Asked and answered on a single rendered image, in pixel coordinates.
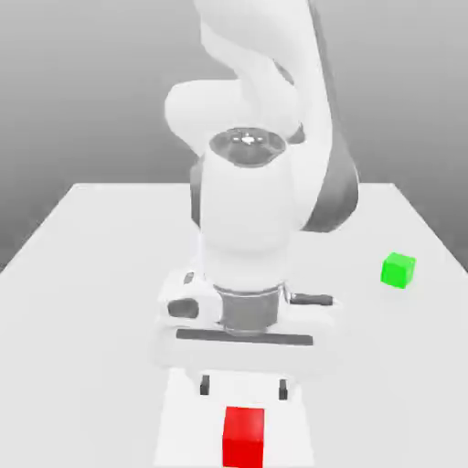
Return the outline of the small green cube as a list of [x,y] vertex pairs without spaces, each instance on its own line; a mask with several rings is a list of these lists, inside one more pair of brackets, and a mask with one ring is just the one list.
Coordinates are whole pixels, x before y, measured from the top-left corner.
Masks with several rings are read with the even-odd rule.
[[395,288],[405,289],[412,281],[415,266],[415,258],[391,252],[382,263],[380,281]]

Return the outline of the small red cube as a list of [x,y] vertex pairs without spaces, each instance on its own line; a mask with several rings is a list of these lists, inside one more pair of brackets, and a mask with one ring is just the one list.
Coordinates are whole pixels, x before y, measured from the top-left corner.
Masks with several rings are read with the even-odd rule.
[[263,468],[265,411],[227,407],[222,435],[222,464],[228,468]]

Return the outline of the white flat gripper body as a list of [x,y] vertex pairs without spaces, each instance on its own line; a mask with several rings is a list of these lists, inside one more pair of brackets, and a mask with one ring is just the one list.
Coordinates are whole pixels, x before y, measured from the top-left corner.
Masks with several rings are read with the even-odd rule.
[[295,323],[256,336],[154,321],[154,361],[193,372],[224,370],[308,377],[334,360],[334,322]]

